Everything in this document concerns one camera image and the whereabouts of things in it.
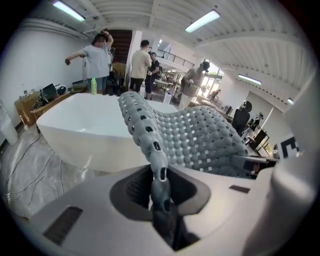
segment white ceiling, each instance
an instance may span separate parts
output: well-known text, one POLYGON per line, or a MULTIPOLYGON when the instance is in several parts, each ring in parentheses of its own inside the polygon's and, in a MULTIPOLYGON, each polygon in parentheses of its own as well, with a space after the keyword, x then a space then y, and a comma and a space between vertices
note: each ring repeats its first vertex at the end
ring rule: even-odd
POLYGON ((101 28, 152 30, 207 56, 234 79, 262 82, 261 92, 279 101, 294 98, 314 74, 304 35, 282 6, 272 0, 64 0, 80 14, 78 22, 44 2, 31 18, 49 20, 85 35, 101 28), (220 18, 197 29, 186 27, 210 10, 220 18))

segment green bottle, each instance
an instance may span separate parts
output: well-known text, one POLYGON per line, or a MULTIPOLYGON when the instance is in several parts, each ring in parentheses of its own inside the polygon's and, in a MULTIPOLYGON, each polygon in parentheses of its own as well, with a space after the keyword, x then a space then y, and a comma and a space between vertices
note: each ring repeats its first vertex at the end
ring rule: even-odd
POLYGON ((91 79, 91 94, 92 95, 97 94, 97 81, 94 77, 91 79))

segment black shorts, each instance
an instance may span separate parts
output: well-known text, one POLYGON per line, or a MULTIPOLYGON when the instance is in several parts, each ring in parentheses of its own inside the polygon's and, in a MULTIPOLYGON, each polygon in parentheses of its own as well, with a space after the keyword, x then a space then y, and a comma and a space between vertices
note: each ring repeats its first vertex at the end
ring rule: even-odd
POLYGON ((140 91, 140 87, 142 85, 142 82, 144 81, 143 78, 133 78, 131 77, 131 81, 130 81, 130 89, 134 90, 135 92, 139 92, 140 91))
POLYGON ((154 81, 156 80, 155 76, 147 75, 145 78, 145 92, 147 94, 152 93, 152 85, 154 84, 154 81))

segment cap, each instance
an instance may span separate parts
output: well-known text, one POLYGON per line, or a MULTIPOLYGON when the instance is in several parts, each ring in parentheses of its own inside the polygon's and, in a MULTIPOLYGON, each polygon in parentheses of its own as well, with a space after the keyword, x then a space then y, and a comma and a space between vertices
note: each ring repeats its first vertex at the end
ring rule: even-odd
POLYGON ((202 67, 205 70, 205 72, 208 72, 208 69, 210 68, 210 63, 207 61, 202 62, 202 67))

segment railing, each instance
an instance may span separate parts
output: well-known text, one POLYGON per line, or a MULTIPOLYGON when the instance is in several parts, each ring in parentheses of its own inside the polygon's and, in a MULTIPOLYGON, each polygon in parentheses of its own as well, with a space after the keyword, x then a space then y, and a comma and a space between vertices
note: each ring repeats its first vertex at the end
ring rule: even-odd
POLYGON ((190 61, 187 61, 186 59, 180 58, 180 57, 178 57, 172 53, 169 53, 167 51, 163 51, 163 50, 158 49, 156 51, 156 56, 158 58, 162 58, 162 59, 177 63, 177 64, 184 66, 188 69, 191 69, 195 66, 195 64, 191 63, 190 61))

